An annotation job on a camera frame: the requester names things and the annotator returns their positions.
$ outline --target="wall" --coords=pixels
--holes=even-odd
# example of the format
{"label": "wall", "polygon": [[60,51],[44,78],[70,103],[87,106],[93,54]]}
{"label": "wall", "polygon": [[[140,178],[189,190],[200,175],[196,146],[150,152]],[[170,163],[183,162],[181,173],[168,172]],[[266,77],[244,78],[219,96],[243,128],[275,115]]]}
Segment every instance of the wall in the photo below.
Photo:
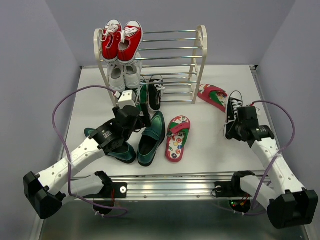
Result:
{"label": "wall", "polygon": [[[320,195],[320,2],[297,1],[270,48],[264,55],[258,75],[265,98],[277,102],[292,115],[296,136],[284,153],[287,163],[307,189]],[[280,143],[292,134],[287,117],[270,108]],[[313,222],[320,236],[319,206]]]}
{"label": "wall", "polygon": [[[208,32],[208,64],[258,64],[294,0],[46,0],[75,58],[81,66],[96,66],[93,34],[112,19],[122,25],[130,20],[141,23],[144,31],[194,30],[205,25]],[[176,38],[145,35],[145,39]],[[184,33],[179,37],[194,37]],[[193,46],[191,41],[143,43],[145,47]],[[155,51],[141,52],[143,57]],[[191,51],[164,53],[157,56],[186,56]]]}
{"label": "wall", "polygon": [[[58,159],[51,114],[80,68],[44,0],[1,1],[0,32],[0,239],[27,240],[36,214],[23,176]],[[63,132],[71,104],[57,117]]]}

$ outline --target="green loafer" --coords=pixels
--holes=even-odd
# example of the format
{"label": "green loafer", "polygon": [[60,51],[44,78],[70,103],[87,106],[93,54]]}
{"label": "green loafer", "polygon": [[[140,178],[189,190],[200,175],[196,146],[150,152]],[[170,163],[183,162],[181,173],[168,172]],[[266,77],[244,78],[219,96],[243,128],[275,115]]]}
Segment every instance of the green loafer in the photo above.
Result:
{"label": "green loafer", "polygon": [[[85,137],[87,138],[93,130],[93,128],[86,128],[84,130]],[[127,142],[124,142],[123,145],[116,150],[109,152],[107,156],[116,158],[125,164],[132,164],[137,157],[134,148]]]}
{"label": "green loafer", "polygon": [[151,119],[151,126],[143,131],[139,143],[137,158],[141,166],[148,167],[152,164],[156,151],[164,141],[165,136],[165,118],[162,112],[157,111]]}

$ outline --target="white rack frame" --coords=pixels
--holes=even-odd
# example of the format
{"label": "white rack frame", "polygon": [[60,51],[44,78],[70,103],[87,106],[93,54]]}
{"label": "white rack frame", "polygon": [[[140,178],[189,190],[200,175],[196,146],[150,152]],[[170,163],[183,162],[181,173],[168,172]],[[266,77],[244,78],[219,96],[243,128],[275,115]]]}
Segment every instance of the white rack frame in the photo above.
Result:
{"label": "white rack frame", "polygon": [[[109,87],[109,79],[106,76],[104,71],[104,67],[102,65],[105,60],[102,57],[102,43],[100,39],[102,38],[103,30],[96,29],[94,31],[93,36],[93,45],[94,45],[94,56],[97,61],[98,68],[101,72],[103,81],[107,87]],[[168,64],[168,65],[143,65],[142,70],[146,68],[165,68],[165,67],[190,67],[189,72],[164,72],[164,73],[141,73],[141,76],[153,76],[153,75],[162,75],[164,80],[166,79],[184,79],[185,81],[164,81],[166,87],[185,87],[189,88],[188,91],[177,91],[177,92],[164,92],[164,94],[171,94],[171,95],[190,95],[192,94],[191,99],[182,99],[182,100],[162,100],[162,103],[172,103],[172,102],[190,102],[192,104],[196,103],[197,94],[199,91],[201,78],[205,69],[206,59],[208,55],[208,36],[207,30],[204,25],[199,25],[196,30],[178,30],[178,31],[148,31],[143,32],[144,35],[149,34],[171,34],[171,33],[195,33],[195,38],[172,38],[172,39],[155,39],[155,40],[148,40],[144,39],[143,43],[155,43],[155,42],[172,42],[172,41],[194,41],[193,46],[187,47],[161,47],[161,48],[139,48],[139,52],[144,51],[162,51],[162,50],[190,50],[192,49],[192,55],[188,56],[168,56],[168,57],[141,57],[136,58],[136,60],[141,61],[151,61],[151,60],[168,60],[168,59],[191,59],[190,64]],[[197,50],[201,50],[201,55],[197,55]],[[198,68],[197,59],[202,59],[200,70]],[[146,82],[142,83],[144,85],[150,85],[153,83]],[[117,101],[115,97],[109,92],[109,96],[111,98],[112,104],[114,107],[117,106]]]}

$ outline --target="slide sandal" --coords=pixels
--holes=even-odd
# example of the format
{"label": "slide sandal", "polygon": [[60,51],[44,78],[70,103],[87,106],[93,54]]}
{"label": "slide sandal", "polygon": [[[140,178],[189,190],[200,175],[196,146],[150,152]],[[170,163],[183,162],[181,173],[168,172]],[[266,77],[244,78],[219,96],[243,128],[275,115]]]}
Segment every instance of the slide sandal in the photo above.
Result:
{"label": "slide sandal", "polygon": [[209,84],[201,84],[199,87],[198,97],[207,103],[226,112],[225,104],[228,94],[223,89]]}
{"label": "slide sandal", "polygon": [[169,123],[165,156],[170,162],[177,163],[182,159],[190,125],[186,116],[177,116]]}

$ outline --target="gray floor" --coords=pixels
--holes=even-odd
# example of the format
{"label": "gray floor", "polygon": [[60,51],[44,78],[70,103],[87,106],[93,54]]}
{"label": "gray floor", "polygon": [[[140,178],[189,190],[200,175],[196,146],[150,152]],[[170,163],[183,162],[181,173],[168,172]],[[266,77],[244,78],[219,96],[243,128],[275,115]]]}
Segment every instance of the gray floor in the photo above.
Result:
{"label": "gray floor", "polygon": [[301,240],[304,227],[277,230],[266,214],[241,216],[212,201],[121,202],[122,218],[102,219],[84,202],[68,203],[44,221],[41,240]]}

